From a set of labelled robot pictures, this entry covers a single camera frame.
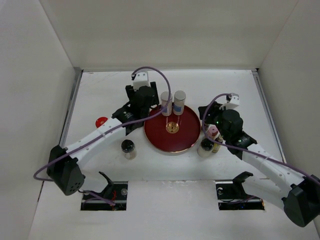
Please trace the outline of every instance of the red button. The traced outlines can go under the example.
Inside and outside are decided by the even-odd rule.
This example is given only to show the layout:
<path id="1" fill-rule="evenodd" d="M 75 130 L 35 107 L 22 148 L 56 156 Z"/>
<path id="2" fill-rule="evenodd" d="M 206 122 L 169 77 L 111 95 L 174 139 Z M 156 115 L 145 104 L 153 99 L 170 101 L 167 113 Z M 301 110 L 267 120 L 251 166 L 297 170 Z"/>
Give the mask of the red button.
<path id="1" fill-rule="evenodd" d="M 96 126 L 96 128 L 100 128 L 101 125 L 103 125 L 107 120 L 108 120 L 108 118 L 105 117 L 105 116 L 99 117 L 99 118 L 95 121 L 95 126 Z"/>

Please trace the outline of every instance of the white bracket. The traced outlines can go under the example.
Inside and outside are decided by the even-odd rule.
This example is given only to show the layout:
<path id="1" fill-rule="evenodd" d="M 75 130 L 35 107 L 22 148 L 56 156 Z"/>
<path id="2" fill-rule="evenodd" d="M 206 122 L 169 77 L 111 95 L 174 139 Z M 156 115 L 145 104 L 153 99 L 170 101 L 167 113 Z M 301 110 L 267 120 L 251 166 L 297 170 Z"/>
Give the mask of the white bracket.
<path id="1" fill-rule="evenodd" d="M 136 73 L 132 86 L 134 91 L 139 90 L 139 88 L 142 86 L 150 87 L 148 72 L 140 71 Z"/>
<path id="2" fill-rule="evenodd" d="M 235 109 L 239 105 L 240 105 L 239 94 L 231 93 L 230 100 L 227 103 L 225 103 L 222 106 L 220 106 L 219 109 L 223 109 L 223 108 L 225 108 L 226 110 L 227 109 Z"/>

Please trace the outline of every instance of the small bottle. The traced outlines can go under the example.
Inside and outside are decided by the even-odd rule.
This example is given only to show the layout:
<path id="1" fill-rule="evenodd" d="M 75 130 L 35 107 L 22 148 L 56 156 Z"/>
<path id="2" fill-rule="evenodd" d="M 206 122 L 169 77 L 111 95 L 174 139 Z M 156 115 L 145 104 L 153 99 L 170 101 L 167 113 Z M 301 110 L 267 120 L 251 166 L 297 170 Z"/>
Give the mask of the small bottle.
<path id="1" fill-rule="evenodd" d="M 217 142 L 219 143 L 223 143 L 224 142 L 224 139 L 222 138 L 221 134 L 219 134 L 219 136 L 215 139 Z M 213 149 L 212 149 L 212 152 L 213 153 L 217 153 L 220 149 L 221 145 L 220 144 L 217 144 L 217 143 L 214 143 L 213 144 Z"/>
<path id="2" fill-rule="evenodd" d="M 197 152 L 200 157 L 207 158 L 212 153 L 213 148 L 214 148 L 214 143 L 210 141 L 208 138 L 205 138 L 201 141 Z"/>
<path id="3" fill-rule="evenodd" d="M 184 113 L 186 101 L 186 93 L 184 91 L 176 91 L 174 94 L 173 113 L 180 116 Z"/>
<path id="4" fill-rule="evenodd" d="M 167 104 L 167 101 L 169 98 L 169 92 L 164 91 L 163 93 L 161 93 L 160 98 L 161 98 L 161 107 L 164 107 Z M 172 112 L 172 94 L 170 94 L 170 101 L 166 109 L 163 110 L 162 115 L 167 117 L 171 115 L 171 112 Z"/>
<path id="5" fill-rule="evenodd" d="M 215 140 L 219 134 L 219 131 L 218 131 L 218 128 L 215 125 L 213 125 L 209 128 L 207 133 L 212 140 Z"/>
<path id="6" fill-rule="evenodd" d="M 128 140 L 128 139 L 124 140 L 121 143 L 121 149 L 124 152 L 124 156 L 126 159 L 132 160 L 137 155 L 136 146 L 134 142 L 131 140 Z"/>

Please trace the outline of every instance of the black cap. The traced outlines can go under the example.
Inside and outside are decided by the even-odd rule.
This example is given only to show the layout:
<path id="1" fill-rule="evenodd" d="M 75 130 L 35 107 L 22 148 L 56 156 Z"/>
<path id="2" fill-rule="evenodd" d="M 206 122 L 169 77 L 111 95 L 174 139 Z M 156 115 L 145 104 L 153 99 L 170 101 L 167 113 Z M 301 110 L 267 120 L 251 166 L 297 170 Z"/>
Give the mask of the black cap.
<path id="1" fill-rule="evenodd" d="M 126 154 L 131 153 L 135 149 L 135 144 L 133 141 L 126 139 L 121 143 L 121 149 Z"/>
<path id="2" fill-rule="evenodd" d="M 214 147 L 214 143 L 210 141 L 208 138 L 205 138 L 201 141 L 201 148 L 205 151 L 211 151 Z"/>

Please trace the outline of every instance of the pink cap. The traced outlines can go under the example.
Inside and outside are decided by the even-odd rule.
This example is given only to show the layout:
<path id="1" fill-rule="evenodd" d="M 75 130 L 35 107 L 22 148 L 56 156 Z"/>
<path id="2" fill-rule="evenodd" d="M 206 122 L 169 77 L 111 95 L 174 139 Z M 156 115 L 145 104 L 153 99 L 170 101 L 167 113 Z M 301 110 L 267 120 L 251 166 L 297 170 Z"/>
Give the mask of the pink cap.
<path id="1" fill-rule="evenodd" d="M 208 135 L 211 136 L 211 137 L 214 137 L 214 136 L 216 136 L 218 134 L 218 132 L 219 132 L 218 128 L 215 125 L 213 125 L 213 126 L 211 126 L 209 128 Z"/>

